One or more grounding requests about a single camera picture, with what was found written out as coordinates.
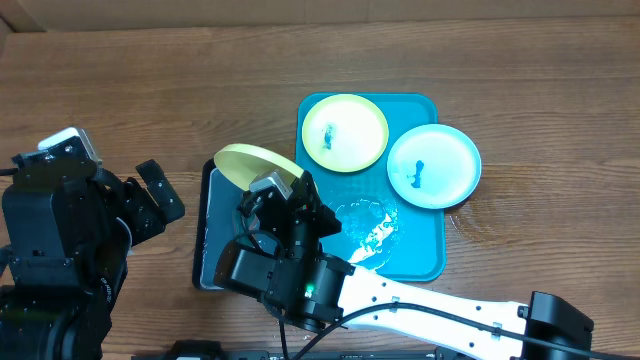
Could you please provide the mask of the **teal plastic serving tray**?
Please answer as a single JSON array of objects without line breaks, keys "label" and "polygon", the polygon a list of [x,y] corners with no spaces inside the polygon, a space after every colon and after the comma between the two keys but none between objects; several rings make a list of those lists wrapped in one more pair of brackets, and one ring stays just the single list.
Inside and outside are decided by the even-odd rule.
[{"label": "teal plastic serving tray", "polygon": [[326,93],[307,96],[298,108],[295,162],[309,171],[322,202],[342,231],[321,240],[323,250],[396,281],[430,282],[446,265],[444,211],[414,206],[393,189],[386,149],[365,170],[338,173],[318,165],[302,143],[304,117]]}]

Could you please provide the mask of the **brown cardboard backdrop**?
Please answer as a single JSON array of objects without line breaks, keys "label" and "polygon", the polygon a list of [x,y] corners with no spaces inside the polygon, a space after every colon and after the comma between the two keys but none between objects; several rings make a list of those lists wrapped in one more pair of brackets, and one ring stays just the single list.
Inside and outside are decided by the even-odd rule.
[{"label": "brown cardboard backdrop", "polygon": [[15,32],[632,16],[637,0],[1,0]]}]

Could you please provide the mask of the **black water basin tray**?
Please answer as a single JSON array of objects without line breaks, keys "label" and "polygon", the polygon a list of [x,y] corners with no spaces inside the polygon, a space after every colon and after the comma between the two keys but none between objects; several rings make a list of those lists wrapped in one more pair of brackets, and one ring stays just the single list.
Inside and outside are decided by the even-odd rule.
[{"label": "black water basin tray", "polygon": [[214,275],[224,247],[238,233],[258,226],[256,219],[248,228],[240,224],[237,207],[242,195],[243,191],[219,172],[213,159],[205,163],[192,271],[192,283],[197,290],[220,290],[214,285]]}]

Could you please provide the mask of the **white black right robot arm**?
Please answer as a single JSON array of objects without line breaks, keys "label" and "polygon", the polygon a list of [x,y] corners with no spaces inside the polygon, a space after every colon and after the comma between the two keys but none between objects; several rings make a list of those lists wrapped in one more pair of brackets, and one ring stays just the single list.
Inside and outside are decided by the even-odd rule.
[{"label": "white black right robot arm", "polygon": [[555,295],[528,304],[455,297],[413,287],[324,252],[340,232],[309,172],[277,171],[234,180],[242,220],[217,264],[217,286],[258,300],[281,323],[322,339],[339,327],[389,331],[472,359],[589,359],[593,321]]}]

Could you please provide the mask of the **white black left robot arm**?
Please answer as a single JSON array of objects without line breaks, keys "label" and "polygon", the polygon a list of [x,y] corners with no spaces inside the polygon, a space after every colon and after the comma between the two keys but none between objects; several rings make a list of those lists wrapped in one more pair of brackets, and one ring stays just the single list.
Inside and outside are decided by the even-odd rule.
[{"label": "white black left robot arm", "polygon": [[1,289],[1,356],[99,359],[131,248],[185,206],[153,160],[126,180],[70,145],[12,160],[1,267],[14,283]]}]

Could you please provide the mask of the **yellow plate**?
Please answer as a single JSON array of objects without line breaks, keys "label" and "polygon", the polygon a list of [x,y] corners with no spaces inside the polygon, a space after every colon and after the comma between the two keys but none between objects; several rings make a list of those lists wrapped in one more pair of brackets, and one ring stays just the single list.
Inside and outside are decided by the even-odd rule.
[{"label": "yellow plate", "polygon": [[354,94],[328,96],[302,122],[302,144],[313,161],[340,173],[364,170],[384,153],[389,125],[382,110]]},{"label": "yellow plate", "polygon": [[259,176],[277,171],[288,185],[300,178],[304,170],[288,158],[255,145],[229,144],[216,152],[214,163],[221,174],[238,188],[247,191]]}]

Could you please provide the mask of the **light blue plate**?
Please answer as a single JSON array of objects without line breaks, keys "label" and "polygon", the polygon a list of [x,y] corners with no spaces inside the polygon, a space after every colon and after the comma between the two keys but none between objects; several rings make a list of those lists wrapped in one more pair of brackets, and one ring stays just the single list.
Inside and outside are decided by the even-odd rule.
[{"label": "light blue plate", "polygon": [[476,189],[482,159],[475,143],[460,130],[442,124],[415,127],[391,147],[387,175],[408,203],[447,209],[463,203]]}]

